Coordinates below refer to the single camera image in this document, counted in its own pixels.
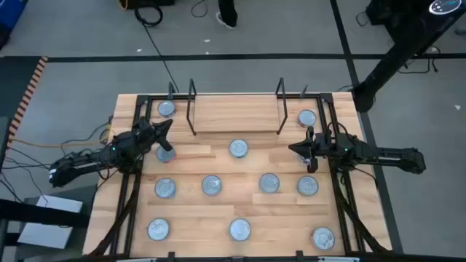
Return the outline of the teal seafood can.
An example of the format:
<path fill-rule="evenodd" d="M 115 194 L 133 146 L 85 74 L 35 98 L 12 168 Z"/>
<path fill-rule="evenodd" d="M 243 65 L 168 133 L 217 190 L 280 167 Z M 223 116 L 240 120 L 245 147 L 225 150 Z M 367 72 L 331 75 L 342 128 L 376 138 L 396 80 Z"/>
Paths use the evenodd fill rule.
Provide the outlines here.
<path fill-rule="evenodd" d="M 162 241 L 168 237 L 170 226 L 167 220 L 156 218 L 149 223 L 147 232 L 150 239 Z"/>
<path fill-rule="evenodd" d="M 155 194 L 162 199 L 170 199 L 175 196 L 175 181 L 170 178 L 161 178 L 154 187 Z"/>
<path fill-rule="evenodd" d="M 319 184 L 312 176 L 303 176 L 297 183 L 298 192 L 303 196 L 313 196 L 318 192 Z"/>
<path fill-rule="evenodd" d="M 250 223 L 244 218 L 234 219 L 229 225 L 229 234 L 235 241 L 245 241 L 251 233 Z"/>

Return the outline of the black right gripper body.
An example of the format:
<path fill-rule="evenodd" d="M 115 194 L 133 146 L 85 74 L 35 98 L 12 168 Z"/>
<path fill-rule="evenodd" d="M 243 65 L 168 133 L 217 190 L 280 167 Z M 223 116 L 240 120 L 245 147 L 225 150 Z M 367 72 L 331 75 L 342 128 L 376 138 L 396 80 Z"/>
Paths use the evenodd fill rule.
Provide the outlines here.
<path fill-rule="evenodd" d="M 308 165 L 308 173 L 315 173 L 318 169 L 317 157 L 327 157 L 329 143 L 327 135 L 324 132 L 315 133 L 313 127 L 307 128 L 307 137 L 311 140 L 309 146 L 310 163 Z"/>

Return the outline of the black tower fan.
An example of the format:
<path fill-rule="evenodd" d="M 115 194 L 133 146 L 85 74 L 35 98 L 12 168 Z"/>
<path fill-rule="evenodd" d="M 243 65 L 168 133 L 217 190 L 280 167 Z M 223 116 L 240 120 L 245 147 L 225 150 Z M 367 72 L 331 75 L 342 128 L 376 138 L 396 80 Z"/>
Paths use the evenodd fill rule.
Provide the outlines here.
<path fill-rule="evenodd" d="M 379 61 L 374 70 L 358 86 L 352 88 L 355 107 L 367 112 L 374 104 L 377 93 L 414 55 L 429 47 L 430 40 L 442 29 L 449 28 L 456 17 L 466 13 L 463 0 L 434 0 L 428 8 L 417 15 L 395 40 L 393 47 Z"/>

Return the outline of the black metal beam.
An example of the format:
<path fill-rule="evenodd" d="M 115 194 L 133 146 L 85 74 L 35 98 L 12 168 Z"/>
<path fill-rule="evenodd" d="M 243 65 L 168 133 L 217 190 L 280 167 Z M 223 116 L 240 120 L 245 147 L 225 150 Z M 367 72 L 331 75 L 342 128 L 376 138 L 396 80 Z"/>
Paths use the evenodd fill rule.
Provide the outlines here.
<path fill-rule="evenodd" d="M 0 199 L 0 220 L 87 228 L 90 216 Z"/>

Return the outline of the black equipment case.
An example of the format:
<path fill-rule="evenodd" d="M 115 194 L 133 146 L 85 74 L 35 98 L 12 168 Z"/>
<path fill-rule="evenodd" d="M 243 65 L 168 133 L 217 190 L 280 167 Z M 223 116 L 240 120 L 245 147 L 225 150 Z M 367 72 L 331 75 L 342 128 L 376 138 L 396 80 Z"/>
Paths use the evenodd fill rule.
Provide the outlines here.
<path fill-rule="evenodd" d="M 365 13 L 372 25 L 382 25 L 390 20 L 395 11 L 395 0 L 371 0 Z"/>

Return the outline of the black mat striped edge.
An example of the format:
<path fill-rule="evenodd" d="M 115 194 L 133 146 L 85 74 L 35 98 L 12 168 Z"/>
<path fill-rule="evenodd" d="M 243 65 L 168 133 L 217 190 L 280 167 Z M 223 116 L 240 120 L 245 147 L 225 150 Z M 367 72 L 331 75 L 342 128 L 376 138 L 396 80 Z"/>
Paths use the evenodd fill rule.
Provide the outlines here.
<path fill-rule="evenodd" d="M 47 56 L 0 57 L 0 127 L 11 146 L 44 72 Z"/>

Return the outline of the wooden shelf black metal legs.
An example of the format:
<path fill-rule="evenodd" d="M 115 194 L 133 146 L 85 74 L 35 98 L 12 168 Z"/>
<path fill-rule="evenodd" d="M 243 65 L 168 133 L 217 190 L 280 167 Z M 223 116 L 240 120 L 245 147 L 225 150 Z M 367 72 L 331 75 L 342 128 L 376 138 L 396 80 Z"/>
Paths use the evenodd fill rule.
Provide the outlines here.
<path fill-rule="evenodd" d="M 275 132 L 288 120 L 284 78 L 274 93 L 201 94 L 189 80 L 186 120 L 193 135 L 205 133 Z"/>

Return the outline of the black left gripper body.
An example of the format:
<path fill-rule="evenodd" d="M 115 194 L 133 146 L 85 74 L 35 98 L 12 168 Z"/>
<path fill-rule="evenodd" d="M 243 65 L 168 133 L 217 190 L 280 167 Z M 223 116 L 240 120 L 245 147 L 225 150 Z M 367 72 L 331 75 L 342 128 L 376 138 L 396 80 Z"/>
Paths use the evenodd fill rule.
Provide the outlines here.
<path fill-rule="evenodd" d="M 165 150 L 171 150 L 173 147 L 168 142 L 167 137 L 165 139 L 159 139 L 158 131 L 154 129 L 154 124 L 155 123 L 148 123 L 148 126 L 141 130 L 141 148 L 144 151 L 149 151 L 153 144 L 158 143 Z"/>

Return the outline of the blue plastic crate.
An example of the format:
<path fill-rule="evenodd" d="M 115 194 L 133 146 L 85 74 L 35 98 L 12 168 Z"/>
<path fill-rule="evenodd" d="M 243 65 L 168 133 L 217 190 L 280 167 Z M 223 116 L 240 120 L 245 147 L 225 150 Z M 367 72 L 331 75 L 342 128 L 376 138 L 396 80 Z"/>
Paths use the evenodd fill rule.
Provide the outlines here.
<path fill-rule="evenodd" d="M 0 25 L 12 31 L 27 3 L 28 0 L 0 0 Z"/>

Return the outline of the white cardboard box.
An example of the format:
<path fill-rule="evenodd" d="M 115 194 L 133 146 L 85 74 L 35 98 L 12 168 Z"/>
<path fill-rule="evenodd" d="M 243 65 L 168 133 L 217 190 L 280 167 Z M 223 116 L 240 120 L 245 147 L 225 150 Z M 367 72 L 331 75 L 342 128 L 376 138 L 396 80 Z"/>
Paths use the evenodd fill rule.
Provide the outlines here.
<path fill-rule="evenodd" d="M 83 202 L 44 195 L 39 197 L 36 206 L 79 213 L 82 210 Z M 18 242 L 20 244 L 64 249 L 70 239 L 72 229 L 69 226 L 27 222 L 20 233 Z"/>

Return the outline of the red seafood can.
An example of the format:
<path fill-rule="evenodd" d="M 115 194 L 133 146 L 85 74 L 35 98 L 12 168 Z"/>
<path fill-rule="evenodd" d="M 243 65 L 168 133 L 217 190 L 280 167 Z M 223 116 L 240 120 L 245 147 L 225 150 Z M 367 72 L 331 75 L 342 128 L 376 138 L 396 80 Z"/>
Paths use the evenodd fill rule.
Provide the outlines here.
<path fill-rule="evenodd" d="M 320 250 L 330 250 L 335 244 L 335 237 L 329 228 L 318 227 L 312 233 L 312 242 Z"/>
<path fill-rule="evenodd" d="M 309 109 L 301 110 L 298 114 L 298 123 L 302 127 L 313 127 L 317 120 L 314 111 Z"/>
<path fill-rule="evenodd" d="M 175 150 L 172 148 L 167 151 L 162 146 L 159 146 L 156 150 L 156 157 L 162 163 L 171 162 L 175 158 Z"/>
<path fill-rule="evenodd" d="M 215 175 L 208 175 L 202 181 L 202 191 L 208 196 L 218 195 L 221 189 L 221 179 Z"/>

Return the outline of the black equipment box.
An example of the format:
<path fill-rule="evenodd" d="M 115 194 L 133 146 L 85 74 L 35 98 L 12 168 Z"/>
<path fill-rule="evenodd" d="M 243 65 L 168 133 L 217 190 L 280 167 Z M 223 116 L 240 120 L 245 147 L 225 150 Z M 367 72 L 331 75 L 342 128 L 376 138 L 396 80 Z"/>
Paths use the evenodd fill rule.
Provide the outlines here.
<path fill-rule="evenodd" d="M 119 4 L 123 9 L 135 9 L 139 7 L 171 6 L 175 4 L 175 0 L 119 0 Z"/>

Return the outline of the person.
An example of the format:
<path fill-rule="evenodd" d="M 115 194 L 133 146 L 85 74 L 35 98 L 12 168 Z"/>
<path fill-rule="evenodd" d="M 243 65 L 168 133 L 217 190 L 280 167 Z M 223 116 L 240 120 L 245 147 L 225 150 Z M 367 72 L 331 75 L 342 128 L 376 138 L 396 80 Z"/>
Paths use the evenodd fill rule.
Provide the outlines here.
<path fill-rule="evenodd" d="M 219 11 L 216 13 L 216 20 L 228 29 L 237 27 L 238 14 L 234 6 L 234 0 L 218 0 Z"/>

